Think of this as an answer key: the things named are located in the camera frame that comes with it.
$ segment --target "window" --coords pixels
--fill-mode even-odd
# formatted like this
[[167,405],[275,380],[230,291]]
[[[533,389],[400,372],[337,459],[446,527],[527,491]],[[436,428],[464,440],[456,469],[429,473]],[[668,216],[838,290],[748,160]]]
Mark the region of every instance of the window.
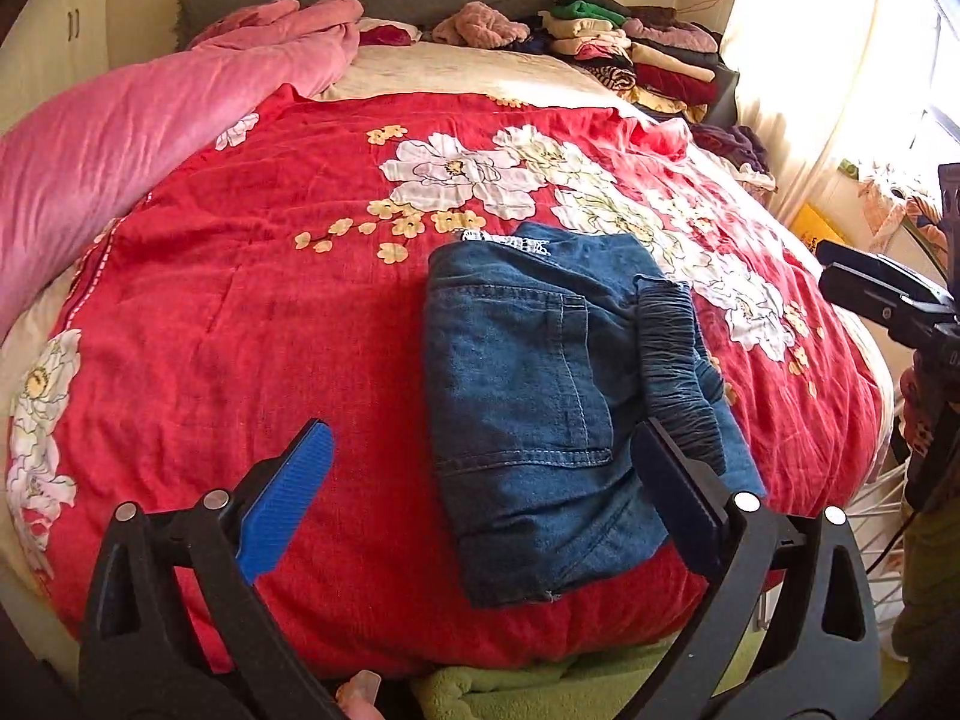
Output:
[[960,42],[934,0],[877,0],[847,119],[851,160],[889,163],[938,194],[937,166],[960,162]]

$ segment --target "blue denim garment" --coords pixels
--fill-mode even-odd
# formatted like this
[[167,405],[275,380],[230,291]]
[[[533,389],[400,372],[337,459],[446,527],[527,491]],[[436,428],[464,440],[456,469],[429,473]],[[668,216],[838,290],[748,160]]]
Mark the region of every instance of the blue denim garment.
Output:
[[427,286],[436,474],[477,607],[555,599],[656,552],[666,529],[629,451],[647,416],[731,490],[764,493],[688,288],[630,235],[515,235],[549,256],[453,242]]

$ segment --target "red bedspread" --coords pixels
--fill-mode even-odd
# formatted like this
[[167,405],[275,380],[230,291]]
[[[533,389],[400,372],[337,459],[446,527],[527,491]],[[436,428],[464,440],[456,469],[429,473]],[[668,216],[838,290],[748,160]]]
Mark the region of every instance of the red bedspread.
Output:
[[693,286],[773,507],[848,500],[875,451],[880,398],[778,233],[693,170],[680,122],[508,103],[314,103],[282,87],[88,252],[18,396],[8,474],[66,621],[83,615],[119,502],[190,506],[315,415],[337,440],[333,470],[258,589],[320,673],[553,661],[685,622],[703,584],[670,546],[554,603],[467,604],[421,383],[427,256],[455,227],[510,233],[531,218],[636,234]]

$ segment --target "blue gripper pad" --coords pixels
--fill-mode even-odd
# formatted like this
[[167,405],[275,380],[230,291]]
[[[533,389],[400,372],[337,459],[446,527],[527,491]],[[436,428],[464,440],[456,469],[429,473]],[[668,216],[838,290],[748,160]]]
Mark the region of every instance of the blue gripper pad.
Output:
[[332,462],[333,433],[314,421],[240,523],[237,565],[248,584],[277,567]]

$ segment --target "fingernail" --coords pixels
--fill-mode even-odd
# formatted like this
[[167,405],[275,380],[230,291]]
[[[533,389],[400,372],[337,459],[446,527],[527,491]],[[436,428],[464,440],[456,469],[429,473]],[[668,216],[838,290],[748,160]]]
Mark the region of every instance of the fingernail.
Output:
[[344,704],[350,699],[359,698],[368,704],[376,703],[376,694],[380,690],[380,675],[364,669],[358,672],[348,683],[337,690],[337,703]]

